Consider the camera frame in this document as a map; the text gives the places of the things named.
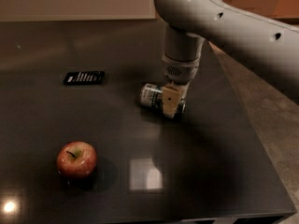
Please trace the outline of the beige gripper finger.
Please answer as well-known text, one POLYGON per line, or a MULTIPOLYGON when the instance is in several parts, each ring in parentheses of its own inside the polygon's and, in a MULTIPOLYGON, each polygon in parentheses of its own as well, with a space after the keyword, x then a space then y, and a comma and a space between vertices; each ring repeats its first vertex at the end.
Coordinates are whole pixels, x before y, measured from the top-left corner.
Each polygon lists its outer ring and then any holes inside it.
POLYGON ((182 114, 186 105, 187 85, 174 82, 162 87, 163 114, 172 119, 176 114, 182 114))

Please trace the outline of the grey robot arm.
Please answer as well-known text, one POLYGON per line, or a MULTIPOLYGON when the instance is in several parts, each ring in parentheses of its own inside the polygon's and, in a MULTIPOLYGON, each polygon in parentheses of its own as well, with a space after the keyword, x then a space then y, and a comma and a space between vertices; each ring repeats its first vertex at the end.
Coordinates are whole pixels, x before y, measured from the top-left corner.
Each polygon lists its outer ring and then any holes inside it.
POLYGON ((294 102, 299 101, 299 29, 222 0, 154 0, 166 22, 163 113, 173 118, 199 69, 207 40, 294 102))

